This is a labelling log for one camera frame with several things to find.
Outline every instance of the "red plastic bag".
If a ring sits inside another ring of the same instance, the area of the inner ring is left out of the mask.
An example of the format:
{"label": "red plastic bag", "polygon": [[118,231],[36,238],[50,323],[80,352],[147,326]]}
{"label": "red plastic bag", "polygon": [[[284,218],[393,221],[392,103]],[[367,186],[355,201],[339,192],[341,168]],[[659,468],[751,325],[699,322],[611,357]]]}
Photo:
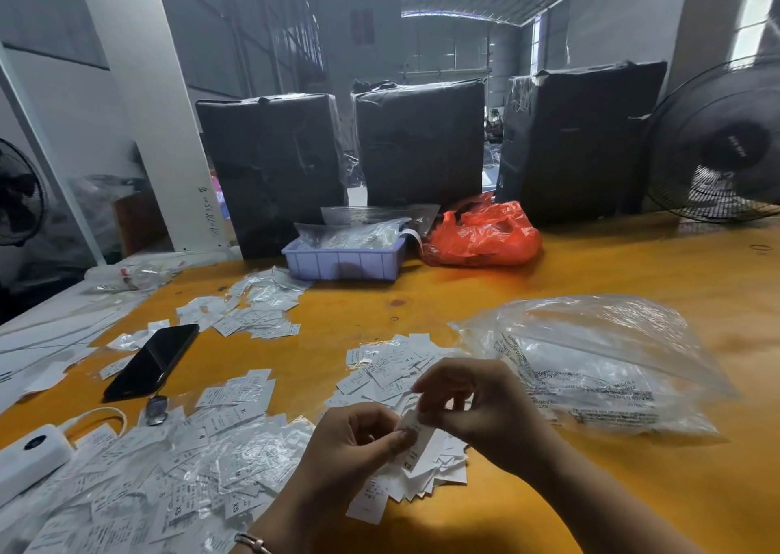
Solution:
{"label": "red plastic bag", "polygon": [[481,267],[524,264],[541,249],[541,233],[528,221],[516,200],[493,204],[493,193],[464,200],[460,207],[476,203],[457,221],[456,212],[444,213],[440,223],[424,239],[423,260],[434,266],[455,264]]}

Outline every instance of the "smartphone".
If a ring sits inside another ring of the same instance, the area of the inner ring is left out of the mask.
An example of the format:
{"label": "smartphone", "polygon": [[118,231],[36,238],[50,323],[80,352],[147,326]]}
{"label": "smartphone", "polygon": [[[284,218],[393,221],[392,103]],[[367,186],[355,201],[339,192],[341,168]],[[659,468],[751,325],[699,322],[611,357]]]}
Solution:
{"label": "smartphone", "polygon": [[103,392],[103,402],[128,400],[158,391],[198,336],[197,324],[171,326],[154,332]]}

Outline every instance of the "black fan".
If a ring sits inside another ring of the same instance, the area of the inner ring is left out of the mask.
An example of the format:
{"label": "black fan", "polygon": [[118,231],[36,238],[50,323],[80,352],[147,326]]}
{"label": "black fan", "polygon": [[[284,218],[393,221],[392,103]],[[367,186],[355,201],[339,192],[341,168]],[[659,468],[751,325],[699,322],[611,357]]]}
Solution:
{"label": "black fan", "polygon": [[44,193],[32,164],[0,139],[0,245],[23,245],[41,228]]}
{"label": "black fan", "polygon": [[780,58],[751,57],[681,85],[650,119],[649,197],[698,222],[780,213]]}

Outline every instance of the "black wrapped package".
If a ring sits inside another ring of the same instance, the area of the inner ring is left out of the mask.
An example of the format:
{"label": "black wrapped package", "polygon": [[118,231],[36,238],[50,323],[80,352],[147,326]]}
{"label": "black wrapped package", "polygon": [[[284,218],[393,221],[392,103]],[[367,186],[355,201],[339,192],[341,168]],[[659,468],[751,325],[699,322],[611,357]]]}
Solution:
{"label": "black wrapped package", "polygon": [[537,226],[615,214],[666,65],[624,62],[511,78],[496,201],[518,200]]}
{"label": "black wrapped package", "polygon": [[353,102],[369,206],[446,206],[481,193],[481,80],[385,83]]}
{"label": "black wrapped package", "polygon": [[195,104],[244,259],[278,256],[293,223],[346,206],[336,98],[288,94]]}

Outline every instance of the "orange table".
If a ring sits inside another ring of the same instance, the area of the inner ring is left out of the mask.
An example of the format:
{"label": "orange table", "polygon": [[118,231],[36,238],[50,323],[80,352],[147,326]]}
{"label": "orange table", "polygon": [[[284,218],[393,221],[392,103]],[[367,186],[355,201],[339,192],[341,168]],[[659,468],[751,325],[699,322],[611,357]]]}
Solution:
{"label": "orange table", "polygon": [[[681,234],[670,216],[653,215],[546,232],[544,243],[541,259],[524,268],[429,268],[412,260],[394,285],[317,284],[288,313],[302,324],[300,335],[260,341],[204,332],[165,393],[190,392],[192,400],[204,387],[271,367],[278,382],[270,412],[315,418],[346,375],[346,350],[360,342],[430,332],[452,345],[447,322],[515,298],[636,293],[679,310],[745,398],[706,409],[722,440],[566,438],[710,552],[780,551],[780,227]],[[96,344],[173,320],[178,306],[218,293],[248,270],[223,263],[185,272]],[[108,383],[96,372],[117,358],[99,350],[60,385],[4,413],[0,445],[95,407]],[[131,421],[142,404],[123,404]],[[378,528],[345,518],[323,536],[321,551],[579,552],[527,485],[473,450],[469,456],[468,486],[389,502]]]}

